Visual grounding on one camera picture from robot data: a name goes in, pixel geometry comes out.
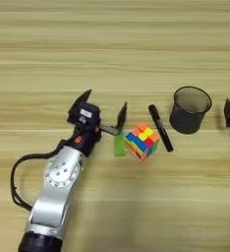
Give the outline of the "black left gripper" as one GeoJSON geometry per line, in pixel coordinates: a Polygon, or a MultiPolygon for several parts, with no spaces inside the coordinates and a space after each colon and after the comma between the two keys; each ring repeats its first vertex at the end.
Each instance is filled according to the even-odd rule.
{"type": "MultiPolygon", "coordinates": [[[[68,113],[73,114],[82,101],[87,102],[91,90],[85,91],[73,103],[68,113]]],[[[88,157],[94,149],[94,146],[101,139],[101,132],[116,136],[119,130],[122,130],[126,121],[127,104],[124,104],[118,114],[117,126],[105,126],[101,124],[99,113],[94,113],[91,118],[79,114],[75,122],[73,135],[64,143],[64,146],[70,147],[81,152],[88,157]]]]}

